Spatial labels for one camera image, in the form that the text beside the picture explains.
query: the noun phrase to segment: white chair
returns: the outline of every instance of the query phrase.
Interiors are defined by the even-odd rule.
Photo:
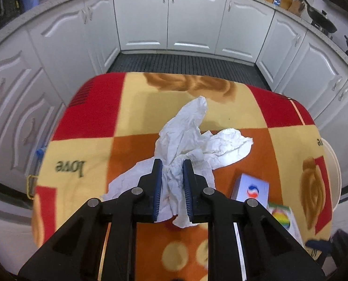
[[[339,162],[336,158],[333,148],[330,144],[322,138],[323,146],[325,149],[325,162],[326,168],[329,174],[330,189],[331,189],[331,203],[333,207],[333,212],[339,203],[340,193],[342,190],[342,175],[340,172]]]

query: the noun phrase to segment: colorful logo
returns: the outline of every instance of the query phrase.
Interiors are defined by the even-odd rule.
[[[250,185],[246,190],[246,193],[249,197],[256,199],[259,196],[259,189],[255,185]]]
[[[273,210],[272,212],[272,216],[276,218],[276,220],[281,223],[281,225],[286,228],[287,230],[289,230],[289,227],[291,226],[291,223],[289,222],[289,217],[287,216],[287,214],[279,209],[276,208]]]

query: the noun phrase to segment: small carton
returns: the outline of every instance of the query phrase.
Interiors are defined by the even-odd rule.
[[[299,227],[297,226],[292,209],[288,206],[277,205],[269,202],[267,210],[289,232],[289,234],[291,234],[291,236],[293,236],[296,241],[298,241],[300,245],[304,247]]]
[[[231,199],[244,202],[247,199],[256,199],[265,208],[269,195],[269,183],[253,176],[242,174],[235,181]]]

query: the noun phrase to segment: wall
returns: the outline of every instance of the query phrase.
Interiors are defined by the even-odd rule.
[[[312,6],[319,11],[324,10],[327,13],[327,17],[337,28],[337,31],[333,33],[333,41],[343,51],[346,51],[348,48],[344,35],[348,36],[348,13],[323,0],[314,0]]]

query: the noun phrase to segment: floor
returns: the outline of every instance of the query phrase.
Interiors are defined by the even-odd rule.
[[[121,53],[108,72],[207,75],[270,90],[256,66],[206,57]]]
[[[7,271],[17,274],[36,250],[30,225],[0,219],[0,262]]]

